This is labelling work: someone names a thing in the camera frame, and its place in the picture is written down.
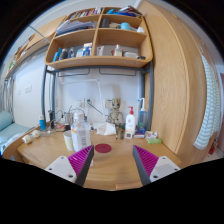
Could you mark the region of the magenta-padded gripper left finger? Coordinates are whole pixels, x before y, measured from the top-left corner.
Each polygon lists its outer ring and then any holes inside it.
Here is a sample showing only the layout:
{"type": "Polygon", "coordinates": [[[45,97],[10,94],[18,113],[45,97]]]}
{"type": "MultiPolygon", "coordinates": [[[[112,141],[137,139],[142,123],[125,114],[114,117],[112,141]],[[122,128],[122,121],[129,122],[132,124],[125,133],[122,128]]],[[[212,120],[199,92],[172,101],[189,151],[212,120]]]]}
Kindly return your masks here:
{"type": "Polygon", "coordinates": [[[65,180],[83,186],[94,156],[94,146],[90,145],[69,157],[59,156],[46,171],[65,180]]]}

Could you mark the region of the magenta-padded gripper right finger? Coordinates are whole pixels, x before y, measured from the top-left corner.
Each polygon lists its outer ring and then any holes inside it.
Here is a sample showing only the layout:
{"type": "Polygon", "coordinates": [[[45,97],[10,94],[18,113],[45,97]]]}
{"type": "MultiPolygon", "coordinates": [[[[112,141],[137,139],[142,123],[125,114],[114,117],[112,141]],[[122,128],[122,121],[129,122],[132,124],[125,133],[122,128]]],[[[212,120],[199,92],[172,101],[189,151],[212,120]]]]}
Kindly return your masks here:
{"type": "Polygon", "coordinates": [[[143,186],[180,170],[167,156],[158,157],[139,146],[133,146],[133,157],[143,186]]]}

